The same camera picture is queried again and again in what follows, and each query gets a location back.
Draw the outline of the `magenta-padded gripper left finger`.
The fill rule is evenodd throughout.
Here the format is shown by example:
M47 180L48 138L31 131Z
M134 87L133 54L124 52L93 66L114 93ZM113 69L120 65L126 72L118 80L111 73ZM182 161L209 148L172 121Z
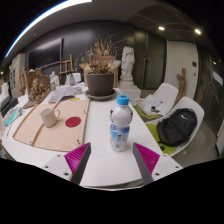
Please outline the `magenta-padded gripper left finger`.
M43 165L43 169L79 185L90 154L91 144L86 143L65 155L56 154L51 160Z

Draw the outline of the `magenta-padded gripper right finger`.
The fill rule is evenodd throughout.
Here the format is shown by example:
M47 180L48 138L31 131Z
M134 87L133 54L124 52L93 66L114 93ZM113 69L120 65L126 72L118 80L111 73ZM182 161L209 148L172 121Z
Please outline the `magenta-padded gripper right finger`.
M133 154L144 185L182 169L182 166L168 154L158 154L138 143L133 144Z

